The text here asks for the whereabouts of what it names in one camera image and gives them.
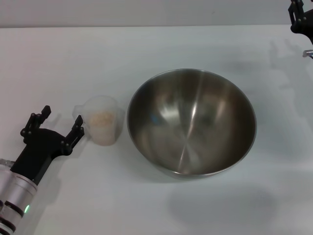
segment measuring cup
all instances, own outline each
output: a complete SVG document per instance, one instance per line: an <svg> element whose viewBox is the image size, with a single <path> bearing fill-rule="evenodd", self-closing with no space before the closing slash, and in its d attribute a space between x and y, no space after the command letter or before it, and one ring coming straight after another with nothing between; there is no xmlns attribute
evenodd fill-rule
<svg viewBox="0 0 313 235"><path fill-rule="evenodd" d="M117 101L114 98L95 96L83 105L76 105L72 115L74 119L82 116L85 129L96 144L108 146L115 143Z"/></svg>

